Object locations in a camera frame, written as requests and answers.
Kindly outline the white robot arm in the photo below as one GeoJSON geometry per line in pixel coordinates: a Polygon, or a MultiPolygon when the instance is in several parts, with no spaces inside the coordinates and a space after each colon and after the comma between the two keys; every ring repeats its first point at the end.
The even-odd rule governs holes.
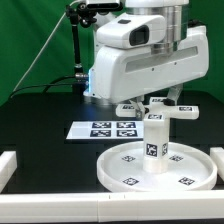
{"type": "Polygon", "coordinates": [[[188,20],[189,0],[126,0],[118,17],[97,18],[95,61],[89,70],[88,101],[130,101],[142,116],[146,94],[168,89],[177,103],[183,84],[206,75],[209,47],[204,25],[188,20]]]}

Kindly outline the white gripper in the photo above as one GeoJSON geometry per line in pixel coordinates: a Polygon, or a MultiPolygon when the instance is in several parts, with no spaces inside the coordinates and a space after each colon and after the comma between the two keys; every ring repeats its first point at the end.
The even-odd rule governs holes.
{"type": "Polygon", "coordinates": [[[175,106],[182,83],[203,77],[209,67],[206,27],[187,30],[187,38],[168,54],[152,54],[149,47],[129,50],[103,46],[89,71],[89,93],[110,103],[132,99],[136,118],[145,116],[142,95],[169,88],[167,103],[175,106]]]}

